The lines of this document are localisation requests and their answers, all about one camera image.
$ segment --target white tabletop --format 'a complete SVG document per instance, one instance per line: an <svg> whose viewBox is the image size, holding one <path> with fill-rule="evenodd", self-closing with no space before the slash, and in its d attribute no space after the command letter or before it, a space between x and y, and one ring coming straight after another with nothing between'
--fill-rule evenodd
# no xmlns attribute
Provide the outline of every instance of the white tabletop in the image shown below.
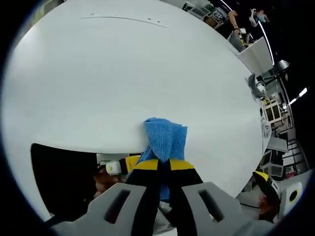
<svg viewBox="0 0 315 236"><path fill-rule="evenodd" d="M142 152L142 122L166 118L188 126L185 157L201 178L236 197L262 150L250 74L221 35L179 8L157 0L68 0L30 29L9 61L1 100L9 164L46 220L32 143Z"/></svg>

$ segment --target blue cloth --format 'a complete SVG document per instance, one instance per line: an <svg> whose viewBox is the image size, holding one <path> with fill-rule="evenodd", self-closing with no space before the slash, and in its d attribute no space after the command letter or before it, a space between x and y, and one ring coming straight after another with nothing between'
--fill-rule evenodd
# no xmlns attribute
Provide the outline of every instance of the blue cloth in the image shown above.
<svg viewBox="0 0 315 236"><path fill-rule="evenodd" d="M144 121L149 145L140 156L138 163L158 158L166 162L169 158L184 160L187 127L167 119L150 118ZM160 199L169 199L169 188L161 186Z"/></svg>

